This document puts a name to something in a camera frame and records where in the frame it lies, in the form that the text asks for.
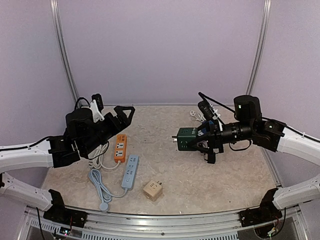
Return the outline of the blue cube socket adapter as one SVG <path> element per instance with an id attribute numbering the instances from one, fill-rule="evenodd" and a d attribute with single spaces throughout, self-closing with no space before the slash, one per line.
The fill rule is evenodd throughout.
<path id="1" fill-rule="evenodd" d="M 197 127 L 198 130 L 198 136 L 202 136 L 206 134 L 207 132 L 210 131 L 210 125 L 213 125 L 214 122 L 212 120 L 205 120 L 204 122 L 201 123 L 200 126 Z"/>

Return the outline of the dark green cube socket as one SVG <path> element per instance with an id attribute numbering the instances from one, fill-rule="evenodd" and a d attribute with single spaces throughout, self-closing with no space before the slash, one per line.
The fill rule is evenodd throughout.
<path id="1" fill-rule="evenodd" d="M 197 127 L 181 127 L 177 134 L 172 136 L 173 142 L 177 144 L 180 152 L 200 151 L 197 138 L 200 137 L 201 131 Z"/>

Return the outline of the light blue power strip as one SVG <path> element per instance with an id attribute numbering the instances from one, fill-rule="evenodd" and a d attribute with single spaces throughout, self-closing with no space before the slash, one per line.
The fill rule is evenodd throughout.
<path id="1" fill-rule="evenodd" d="M 138 165 L 139 156 L 134 154 L 129 155 L 121 183 L 121 187 L 124 190 L 132 190 L 136 178 Z"/>

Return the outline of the beige cube socket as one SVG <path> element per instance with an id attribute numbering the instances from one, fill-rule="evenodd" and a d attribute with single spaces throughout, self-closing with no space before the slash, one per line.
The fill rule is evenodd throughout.
<path id="1" fill-rule="evenodd" d="M 155 202 L 162 194 L 163 187 L 159 181 L 150 180 L 142 189 L 143 194 L 152 202 Z"/>

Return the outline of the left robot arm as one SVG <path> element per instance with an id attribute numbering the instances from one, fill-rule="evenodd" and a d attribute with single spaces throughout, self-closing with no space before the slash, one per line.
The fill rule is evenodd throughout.
<path id="1" fill-rule="evenodd" d="M 68 113 L 63 135 L 47 136 L 28 145 L 0 148 L 0 195 L 48 211 L 63 223 L 70 218 L 61 194 L 15 179 L 9 172 L 34 167 L 62 168 L 81 158 L 88 159 L 98 146 L 126 129 L 132 122 L 133 106 L 116 106 L 116 115 L 95 107 L 78 108 Z"/>

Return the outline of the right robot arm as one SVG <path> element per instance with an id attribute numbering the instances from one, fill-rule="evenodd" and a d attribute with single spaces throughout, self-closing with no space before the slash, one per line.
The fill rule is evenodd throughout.
<path id="1" fill-rule="evenodd" d="M 196 135 L 187 143 L 193 150 L 206 153 L 208 160 L 215 160 L 215 152 L 224 151 L 225 144 L 249 141 L 272 152 L 296 156 L 315 165 L 320 164 L 320 141 L 299 132 L 286 123 L 262 116 L 260 100 L 251 95 L 234 98 L 232 110 L 236 122 L 222 124 L 218 119 L 205 122 L 197 129 L 206 129 L 205 134 Z M 256 218 L 266 222 L 276 211 L 320 197 L 320 177 L 317 175 L 301 183 L 268 190 L 256 210 Z"/>

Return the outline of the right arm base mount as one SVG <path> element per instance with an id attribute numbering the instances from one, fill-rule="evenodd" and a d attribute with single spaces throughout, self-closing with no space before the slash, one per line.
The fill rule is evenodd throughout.
<path id="1" fill-rule="evenodd" d="M 238 213 L 243 228 L 278 220 L 283 217 L 282 211 L 277 209 L 273 204 L 276 190 L 278 189 L 273 188 L 268 190 L 258 207 L 247 208 Z"/>

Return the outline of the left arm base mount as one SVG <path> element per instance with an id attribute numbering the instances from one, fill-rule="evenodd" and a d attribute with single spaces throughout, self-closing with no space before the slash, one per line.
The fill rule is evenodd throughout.
<path id="1" fill-rule="evenodd" d="M 68 225 L 70 227 L 84 228 L 88 214 L 85 211 L 67 208 L 64 205 L 53 205 L 44 212 L 46 220 Z"/>

